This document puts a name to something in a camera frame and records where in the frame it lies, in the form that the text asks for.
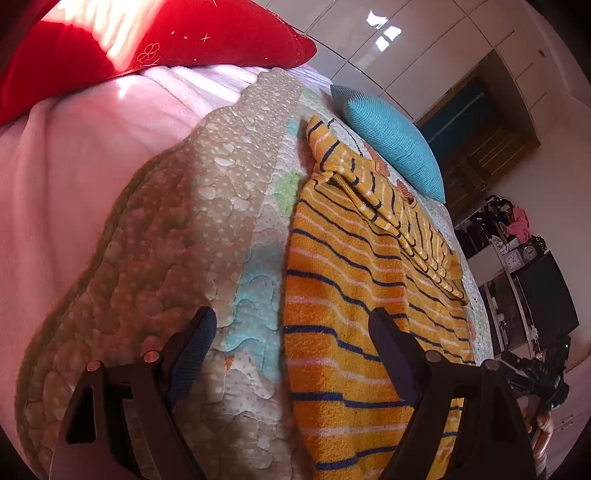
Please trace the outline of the cluttered clothes rack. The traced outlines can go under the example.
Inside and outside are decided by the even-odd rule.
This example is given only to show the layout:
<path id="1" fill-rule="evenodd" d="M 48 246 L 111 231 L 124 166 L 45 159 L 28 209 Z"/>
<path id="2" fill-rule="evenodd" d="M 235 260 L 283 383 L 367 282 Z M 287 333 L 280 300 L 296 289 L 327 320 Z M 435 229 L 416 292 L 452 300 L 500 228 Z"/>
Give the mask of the cluttered clothes rack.
<path id="1" fill-rule="evenodd" d="M 518 251 L 525 263 L 548 251 L 546 241 L 532 233 L 526 211 L 499 195 L 489 196 L 479 209 L 456 225 L 455 233 L 467 259 L 489 245 L 502 256 Z"/>

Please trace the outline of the teal curtain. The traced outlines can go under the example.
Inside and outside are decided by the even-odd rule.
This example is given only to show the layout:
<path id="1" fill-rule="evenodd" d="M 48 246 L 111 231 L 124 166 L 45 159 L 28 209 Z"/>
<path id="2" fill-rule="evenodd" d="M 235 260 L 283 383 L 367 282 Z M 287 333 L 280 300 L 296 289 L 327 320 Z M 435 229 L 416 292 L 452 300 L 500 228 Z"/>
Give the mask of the teal curtain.
<path id="1" fill-rule="evenodd" d="M 465 84 L 419 130 L 438 161 L 458 150 L 484 124 L 493 104 L 480 77 Z"/>

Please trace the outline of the yellow striped knit clothing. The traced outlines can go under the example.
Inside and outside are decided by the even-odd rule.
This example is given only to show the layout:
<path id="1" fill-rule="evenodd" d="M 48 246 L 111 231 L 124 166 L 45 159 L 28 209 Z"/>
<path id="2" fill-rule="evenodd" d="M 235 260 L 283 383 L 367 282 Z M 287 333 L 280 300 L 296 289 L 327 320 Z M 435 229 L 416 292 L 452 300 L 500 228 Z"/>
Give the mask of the yellow striped knit clothing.
<path id="1" fill-rule="evenodd" d="M 317 479 L 375 479 L 412 407 L 370 340 L 383 308 L 426 350 L 473 364 L 459 254 L 417 197 L 313 117 L 315 159 L 294 211 L 283 345 L 294 417 Z"/>

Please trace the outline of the white glossy wardrobe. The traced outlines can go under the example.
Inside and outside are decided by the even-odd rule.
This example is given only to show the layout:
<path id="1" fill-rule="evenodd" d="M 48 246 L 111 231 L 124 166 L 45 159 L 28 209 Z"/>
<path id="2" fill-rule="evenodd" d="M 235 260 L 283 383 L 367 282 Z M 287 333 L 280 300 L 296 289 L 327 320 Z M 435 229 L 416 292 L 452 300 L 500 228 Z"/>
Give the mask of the white glossy wardrobe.
<path id="1" fill-rule="evenodd" d="M 335 84 L 419 120 L 489 55 L 500 57 L 535 128 L 559 118 L 556 63 L 524 1 L 264 1 L 317 45 L 308 62 Z"/>

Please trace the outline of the blue knit pillow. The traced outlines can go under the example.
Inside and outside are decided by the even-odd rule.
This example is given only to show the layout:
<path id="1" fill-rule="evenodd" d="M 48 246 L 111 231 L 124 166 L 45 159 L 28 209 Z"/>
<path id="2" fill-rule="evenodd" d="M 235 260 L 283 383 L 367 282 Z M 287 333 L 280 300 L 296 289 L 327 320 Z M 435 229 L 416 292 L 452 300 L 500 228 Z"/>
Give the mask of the blue knit pillow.
<path id="1" fill-rule="evenodd" d="M 381 98 L 332 84 L 332 99 L 349 127 L 366 140 L 417 191 L 446 202 L 436 157 L 418 128 Z"/>

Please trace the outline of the patchwork quilted bedspread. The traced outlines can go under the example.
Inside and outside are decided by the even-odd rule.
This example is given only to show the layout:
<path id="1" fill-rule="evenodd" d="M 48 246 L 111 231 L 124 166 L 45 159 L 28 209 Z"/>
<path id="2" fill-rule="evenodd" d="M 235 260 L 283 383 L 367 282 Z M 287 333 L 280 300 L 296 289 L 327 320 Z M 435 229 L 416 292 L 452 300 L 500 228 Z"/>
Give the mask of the patchwork quilted bedspread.
<path id="1" fill-rule="evenodd" d="M 492 352 L 446 207 L 335 113 L 310 69 L 221 69 L 230 101 L 147 161 L 33 336 L 15 420 L 47 478 L 82 372 L 160 352 L 202 307 L 211 349 L 172 416 L 209 479 L 375 479 L 412 411 L 376 355 L 384 307 L 428 349 Z"/>

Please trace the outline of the red embroidered pillow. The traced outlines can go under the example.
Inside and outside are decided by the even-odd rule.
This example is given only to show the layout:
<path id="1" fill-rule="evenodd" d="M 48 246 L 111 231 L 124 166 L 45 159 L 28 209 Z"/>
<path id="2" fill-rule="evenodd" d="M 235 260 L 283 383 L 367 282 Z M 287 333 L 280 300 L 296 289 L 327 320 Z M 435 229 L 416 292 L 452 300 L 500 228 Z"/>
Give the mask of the red embroidered pillow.
<path id="1" fill-rule="evenodd" d="M 4 1 L 1 121 L 152 66 L 290 69 L 316 53 L 253 1 Z"/>

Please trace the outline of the black flat television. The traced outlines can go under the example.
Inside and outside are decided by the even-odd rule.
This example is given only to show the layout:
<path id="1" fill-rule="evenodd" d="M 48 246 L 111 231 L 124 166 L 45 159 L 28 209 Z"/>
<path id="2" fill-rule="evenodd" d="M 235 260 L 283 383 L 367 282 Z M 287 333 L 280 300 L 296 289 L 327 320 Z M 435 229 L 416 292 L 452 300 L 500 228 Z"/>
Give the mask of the black flat television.
<path id="1" fill-rule="evenodd" d="M 541 349 L 551 346 L 559 336 L 579 326 L 570 291 L 558 263 L 550 251 L 533 260 L 515 274 Z"/>

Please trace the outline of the brown wooden door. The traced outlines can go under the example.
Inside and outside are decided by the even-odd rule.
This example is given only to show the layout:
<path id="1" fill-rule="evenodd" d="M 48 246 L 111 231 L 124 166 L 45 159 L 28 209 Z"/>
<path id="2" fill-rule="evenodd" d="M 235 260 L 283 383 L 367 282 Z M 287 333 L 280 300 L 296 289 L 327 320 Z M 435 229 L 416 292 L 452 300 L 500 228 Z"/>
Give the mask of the brown wooden door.
<path id="1" fill-rule="evenodd" d="M 453 221 L 461 222 L 477 209 L 491 189 L 540 145 L 535 136 L 491 123 L 444 158 L 440 168 Z"/>

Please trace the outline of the pink fleece blanket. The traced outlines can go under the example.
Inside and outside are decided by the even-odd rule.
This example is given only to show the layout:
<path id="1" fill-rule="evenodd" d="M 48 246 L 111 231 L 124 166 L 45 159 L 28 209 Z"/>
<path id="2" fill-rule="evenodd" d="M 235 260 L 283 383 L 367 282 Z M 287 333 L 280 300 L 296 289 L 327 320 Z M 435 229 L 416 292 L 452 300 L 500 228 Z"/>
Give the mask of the pink fleece blanket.
<path id="1" fill-rule="evenodd" d="M 208 478 L 308 479 L 280 305 L 308 66 L 153 67 L 36 104 L 1 129 L 1 424 L 46 478 L 85 366 L 161 348 L 197 309 L 217 332 L 176 421 Z"/>

